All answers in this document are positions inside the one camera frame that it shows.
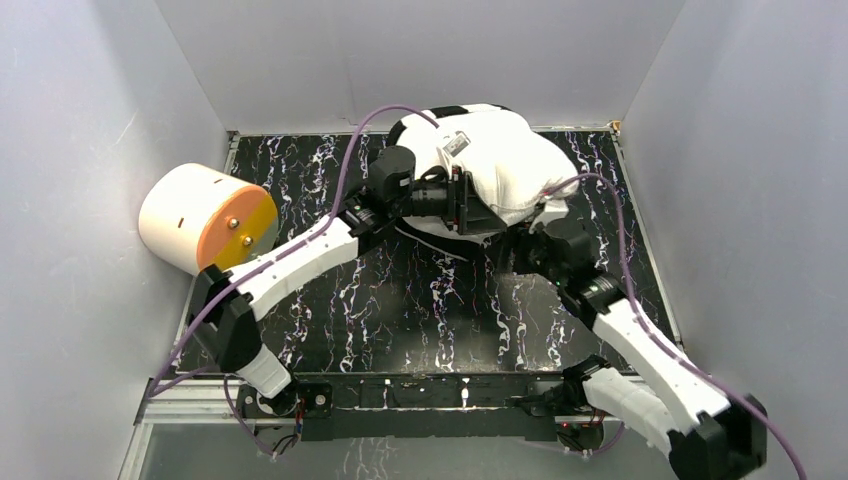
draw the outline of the robotic arm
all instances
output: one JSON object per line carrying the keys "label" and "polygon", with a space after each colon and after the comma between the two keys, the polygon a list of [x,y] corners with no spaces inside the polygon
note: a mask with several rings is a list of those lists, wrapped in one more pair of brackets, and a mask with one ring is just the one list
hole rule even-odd
{"label": "robotic arm", "polygon": [[[568,312],[612,345],[653,389],[634,385],[593,355],[563,372],[567,402],[620,418],[666,455],[682,480],[739,479],[765,463],[765,427],[654,343],[618,280],[595,267],[589,236],[579,224],[557,218],[523,233],[515,271],[553,283]],[[665,347],[688,361],[653,323],[648,325]],[[764,412],[756,399],[747,399]]]}
{"label": "robotic arm", "polygon": [[[526,123],[507,123],[495,133],[505,136],[523,127]],[[403,128],[416,131],[414,125]],[[413,135],[410,147],[383,149],[369,165],[366,184],[348,193],[337,217],[324,217],[291,242],[229,270],[214,264],[203,269],[190,302],[192,316],[256,265],[305,242],[296,254],[270,262],[261,275],[244,281],[207,317],[207,328],[199,331],[198,339],[221,371],[244,378],[276,413],[288,412],[298,401],[296,379],[263,344],[256,326],[277,303],[394,235],[403,218],[420,218],[418,228],[441,229],[442,236],[454,238],[479,239],[515,225],[515,273],[539,274],[554,284],[568,312],[621,353],[653,389],[635,386],[603,358],[592,356],[563,372],[559,394],[564,401],[591,405],[622,419],[668,456],[682,480],[739,479],[764,464],[763,425],[657,347],[636,322],[619,281],[595,267],[589,236],[565,216],[561,198],[536,195],[521,208],[503,208],[490,201],[491,192],[478,188],[478,173],[487,181],[491,180],[487,175],[494,175],[497,183],[497,176],[506,172],[481,166],[486,160],[481,140],[485,136],[475,132],[472,128],[437,132],[435,138]],[[422,154],[422,145],[435,148],[435,153]],[[539,186],[529,188],[544,193]],[[510,189],[505,190],[499,198],[508,196]],[[308,241],[324,226],[323,234]],[[661,333],[654,333],[686,358]]]}

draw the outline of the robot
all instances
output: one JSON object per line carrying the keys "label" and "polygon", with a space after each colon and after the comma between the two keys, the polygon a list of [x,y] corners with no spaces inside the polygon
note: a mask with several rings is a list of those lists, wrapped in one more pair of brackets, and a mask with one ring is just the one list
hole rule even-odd
{"label": "robot", "polygon": [[[275,414],[288,414],[299,402],[307,409],[317,407],[306,398],[314,385],[298,381],[262,341],[257,322],[277,303],[394,235],[475,261],[484,239],[508,232],[511,270],[540,275],[555,285],[564,308],[622,354],[651,389],[591,356],[565,369],[551,388],[514,399],[516,408],[533,401],[608,412],[660,450],[681,480],[741,479],[761,467],[766,461],[762,423],[683,368],[685,354],[651,322],[640,324],[619,279],[596,267],[589,236],[567,215],[565,199],[577,188],[569,179],[577,172],[559,148],[504,107],[442,107],[424,113],[439,128],[417,115],[399,121],[387,146],[370,159],[367,178],[340,185],[346,193],[335,214],[262,255],[232,247],[267,245],[267,232],[276,231],[275,212],[261,192],[211,170],[198,173],[202,169],[195,167],[175,170],[154,187],[142,208],[142,238],[160,257],[197,274],[189,316],[205,317],[207,328],[198,330],[196,338],[220,371],[244,379]],[[518,170],[505,168],[502,159],[516,156],[527,163]],[[198,175],[202,189],[190,185]],[[218,189],[225,188],[220,183],[232,184],[226,188],[241,192],[233,197],[238,201],[212,202],[210,207],[203,193],[211,191],[210,183]],[[177,190],[195,196],[192,208],[217,212],[200,214],[213,218],[203,228],[216,222],[232,227],[226,212],[246,209],[253,212],[251,223],[258,233],[223,242],[227,245],[210,254],[198,240],[208,233],[198,226],[204,222],[191,226],[183,217],[178,231],[174,219],[161,220],[165,210],[173,213],[169,200]],[[179,241],[188,254],[174,253],[177,238],[183,239]],[[214,308],[207,308],[221,295]],[[644,318],[641,307],[635,308]],[[746,400],[765,414],[752,396]]]}

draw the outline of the white wall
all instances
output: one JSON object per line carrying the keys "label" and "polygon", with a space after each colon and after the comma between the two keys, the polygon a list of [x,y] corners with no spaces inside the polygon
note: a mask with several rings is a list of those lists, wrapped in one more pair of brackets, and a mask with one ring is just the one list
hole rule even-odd
{"label": "white wall", "polygon": [[[614,428],[608,426],[607,438]],[[271,463],[256,456],[237,425],[157,425],[152,435],[142,480],[677,479],[668,460],[633,430],[589,461],[564,455],[556,442],[518,437],[387,437],[302,442]]]}
{"label": "white wall", "polygon": [[[622,127],[691,356],[848,476],[848,4],[686,3]],[[758,478],[796,478],[776,442]]]}
{"label": "white wall", "polygon": [[152,0],[0,2],[0,471],[114,479],[189,278],[150,187],[226,133]]}
{"label": "white wall", "polygon": [[605,124],[624,116],[684,3],[158,2],[224,126],[242,133],[349,131],[387,103]]}

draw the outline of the black bracket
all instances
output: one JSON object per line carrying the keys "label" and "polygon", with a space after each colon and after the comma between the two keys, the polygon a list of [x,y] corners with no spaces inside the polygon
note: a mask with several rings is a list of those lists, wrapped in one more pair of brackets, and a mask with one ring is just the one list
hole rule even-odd
{"label": "black bracket", "polygon": [[276,412],[277,406],[271,399],[263,397],[250,385],[243,384],[239,387],[236,408],[243,418],[280,418],[281,416],[294,417],[295,407],[300,404],[300,408],[303,409],[303,418],[330,417],[333,408],[333,387],[329,383],[298,382],[294,389],[294,397],[288,411]]}
{"label": "black bracket", "polygon": [[563,370],[564,401],[571,404],[588,405],[589,401],[586,399],[586,390],[583,388],[583,382],[588,380],[593,373],[604,368],[609,368],[610,365],[610,362],[606,358],[593,354],[577,365]]}
{"label": "black bracket", "polygon": [[[745,398],[766,413],[756,398]],[[668,434],[668,461],[680,480],[739,480],[766,463],[766,427],[741,405],[731,401],[715,417],[698,418],[701,424],[689,434]]]}
{"label": "black bracket", "polygon": [[448,184],[448,213],[445,223],[454,226],[460,235],[503,232],[506,223],[486,205],[474,188],[471,172],[453,167]]}
{"label": "black bracket", "polygon": [[[560,373],[538,374],[308,374],[298,375],[306,400],[303,439],[393,435],[405,438],[520,436],[555,441],[554,417],[582,414],[562,401],[532,407],[532,396],[562,387]],[[317,395],[323,395],[318,405]],[[527,399],[528,410],[519,407]],[[280,418],[243,385],[238,408],[244,418]]]}
{"label": "black bracket", "polygon": [[[195,281],[189,301],[190,323],[213,297],[230,285],[229,275],[216,265],[204,268]],[[262,348],[262,337],[250,308],[249,295],[233,290],[213,308],[204,323],[215,325],[217,331],[195,334],[195,338],[225,373],[234,373],[250,363]]]}

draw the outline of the white enclosure panel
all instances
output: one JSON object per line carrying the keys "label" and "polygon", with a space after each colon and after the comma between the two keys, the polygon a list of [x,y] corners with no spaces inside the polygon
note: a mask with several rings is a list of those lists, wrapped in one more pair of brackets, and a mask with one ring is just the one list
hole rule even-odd
{"label": "white enclosure panel", "polygon": [[0,2],[0,471],[114,479],[189,276],[139,239],[148,190],[226,132],[153,0]]}
{"label": "white enclosure panel", "polygon": [[[158,0],[227,129],[349,131],[387,103],[623,117],[683,0]],[[386,129],[401,114],[377,119]]]}
{"label": "white enclosure panel", "polygon": [[[309,420],[303,428],[309,428]],[[606,438],[615,428],[606,426]],[[235,425],[157,425],[143,480],[676,480],[668,460],[636,432],[584,461],[559,443],[518,437],[354,438],[301,442],[297,455],[256,456]]]}
{"label": "white enclosure panel", "polygon": [[[689,356],[846,478],[848,4],[690,0],[622,126]],[[769,444],[756,478],[793,479]]]}

